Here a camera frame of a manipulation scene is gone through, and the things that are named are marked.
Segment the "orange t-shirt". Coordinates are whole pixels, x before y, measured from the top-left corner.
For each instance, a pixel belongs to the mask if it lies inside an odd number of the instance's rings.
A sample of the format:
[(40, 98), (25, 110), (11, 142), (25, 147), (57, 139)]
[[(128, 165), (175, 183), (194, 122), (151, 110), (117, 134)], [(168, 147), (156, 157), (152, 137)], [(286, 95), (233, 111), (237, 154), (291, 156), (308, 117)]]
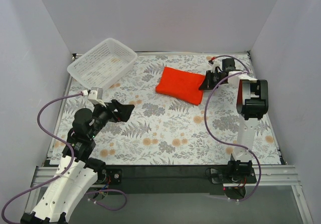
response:
[(155, 91), (193, 105), (199, 105), (203, 99), (203, 91), (199, 90), (199, 87), (204, 80), (204, 75), (165, 67)]

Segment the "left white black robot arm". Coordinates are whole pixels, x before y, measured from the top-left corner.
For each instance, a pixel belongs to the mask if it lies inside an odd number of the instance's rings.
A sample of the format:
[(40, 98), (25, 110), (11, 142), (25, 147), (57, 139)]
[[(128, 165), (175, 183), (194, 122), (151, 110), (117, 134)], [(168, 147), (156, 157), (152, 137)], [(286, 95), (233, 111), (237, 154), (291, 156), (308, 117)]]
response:
[(102, 178), (103, 161), (90, 155), (95, 137), (108, 122), (127, 122), (134, 109), (132, 104), (116, 100), (95, 104), (94, 109), (81, 108), (75, 112), (72, 128), (60, 164), (39, 203), (31, 213), (24, 213), (21, 223), (68, 223), (81, 198), (92, 184)]

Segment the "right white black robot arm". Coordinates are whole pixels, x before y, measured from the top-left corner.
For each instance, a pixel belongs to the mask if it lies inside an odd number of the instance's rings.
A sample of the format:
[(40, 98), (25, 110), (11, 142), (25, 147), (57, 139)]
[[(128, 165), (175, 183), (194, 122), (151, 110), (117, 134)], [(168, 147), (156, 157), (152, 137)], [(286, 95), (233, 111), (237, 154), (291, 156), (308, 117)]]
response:
[(254, 137), (261, 119), (268, 112), (268, 82), (250, 76), (249, 69), (237, 69), (237, 58), (222, 55), (222, 64), (214, 64), (215, 57), (209, 60), (212, 66), (205, 75), (199, 90), (214, 92), (222, 84), (231, 84), (237, 91), (236, 110), (239, 115), (239, 130), (237, 142), (231, 144), (233, 152), (227, 165), (219, 169), (211, 169), (210, 177), (221, 183), (225, 180), (231, 182), (245, 182), (255, 176), (252, 160), (258, 158), (252, 151)]

